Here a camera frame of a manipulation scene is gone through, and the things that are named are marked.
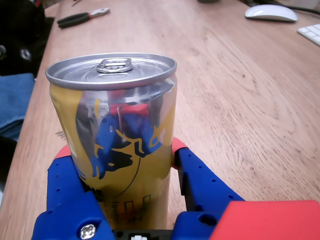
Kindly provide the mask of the blue gripper finger with pink tip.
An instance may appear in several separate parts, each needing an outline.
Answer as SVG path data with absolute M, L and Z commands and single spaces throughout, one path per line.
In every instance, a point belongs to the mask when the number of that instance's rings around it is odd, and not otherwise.
M 176 137 L 172 154 L 186 211 L 176 218 L 171 239 L 208 240 L 229 203 L 244 199 Z
M 64 146 L 47 170 L 46 211 L 34 224 L 33 240 L 111 240 L 113 232 L 90 190 L 80 180 Z

